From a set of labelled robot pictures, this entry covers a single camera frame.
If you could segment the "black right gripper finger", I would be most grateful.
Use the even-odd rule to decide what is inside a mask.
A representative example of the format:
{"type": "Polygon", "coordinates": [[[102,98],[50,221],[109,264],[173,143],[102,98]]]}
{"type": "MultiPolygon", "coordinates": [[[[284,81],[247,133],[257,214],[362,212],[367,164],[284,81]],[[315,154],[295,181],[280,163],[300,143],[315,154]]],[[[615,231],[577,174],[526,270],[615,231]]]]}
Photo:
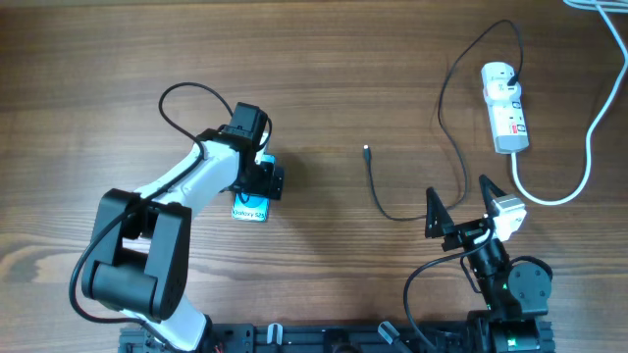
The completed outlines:
{"type": "Polygon", "coordinates": [[[444,237],[451,232],[454,222],[434,187],[426,190],[426,197],[425,236],[427,238],[444,237]]]}
{"type": "Polygon", "coordinates": [[[480,190],[482,193],[483,201],[489,215],[496,215],[497,208],[493,205],[493,202],[506,193],[500,189],[494,182],[492,182],[486,175],[479,176],[480,190]]]}

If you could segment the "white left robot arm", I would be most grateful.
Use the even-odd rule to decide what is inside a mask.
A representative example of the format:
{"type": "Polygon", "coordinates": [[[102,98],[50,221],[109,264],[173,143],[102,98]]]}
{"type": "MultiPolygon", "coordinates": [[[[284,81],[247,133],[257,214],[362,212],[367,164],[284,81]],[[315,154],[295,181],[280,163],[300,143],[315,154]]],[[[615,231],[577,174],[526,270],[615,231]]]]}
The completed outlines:
{"type": "Polygon", "coordinates": [[[230,122],[193,137],[185,159],[135,192],[113,188],[98,206],[72,284],[136,323],[171,352],[221,352],[211,319],[185,298],[191,222],[223,191],[266,201],[282,196],[284,171],[258,161],[272,122],[239,103],[230,122]]]}

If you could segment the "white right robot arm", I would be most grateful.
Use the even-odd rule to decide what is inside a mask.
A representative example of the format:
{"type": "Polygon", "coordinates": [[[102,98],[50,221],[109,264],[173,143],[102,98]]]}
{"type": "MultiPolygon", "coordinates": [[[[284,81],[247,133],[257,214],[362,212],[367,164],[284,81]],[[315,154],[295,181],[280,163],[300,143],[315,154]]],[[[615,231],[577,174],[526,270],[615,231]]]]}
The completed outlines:
{"type": "Polygon", "coordinates": [[[469,264],[463,273],[487,308],[425,328],[439,352],[552,352],[550,324],[540,321],[549,312],[552,270],[532,256],[511,258],[504,247],[527,215],[525,204],[487,176],[480,176],[480,186],[485,215],[458,225],[428,188],[425,233],[441,238],[444,251],[461,250],[457,258],[469,264]]]}

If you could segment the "white power strip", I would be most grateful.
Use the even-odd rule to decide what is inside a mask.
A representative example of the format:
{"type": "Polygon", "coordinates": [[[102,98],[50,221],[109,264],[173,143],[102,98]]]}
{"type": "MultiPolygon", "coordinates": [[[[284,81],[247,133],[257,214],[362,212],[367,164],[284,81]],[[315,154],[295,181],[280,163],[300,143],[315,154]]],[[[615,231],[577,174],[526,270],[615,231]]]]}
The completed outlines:
{"type": "MultiPolygon", "coordinates": [[[[491,80],[514,78],[515,71],[504,62],[490,62],[481,69],[484,85],[491,80]]],[[[528,129],[526,127],[521,97],[518,101],[489,106],[491,131],[495,151],[509,155],[520,152],[529,146],[528,129]]]]}

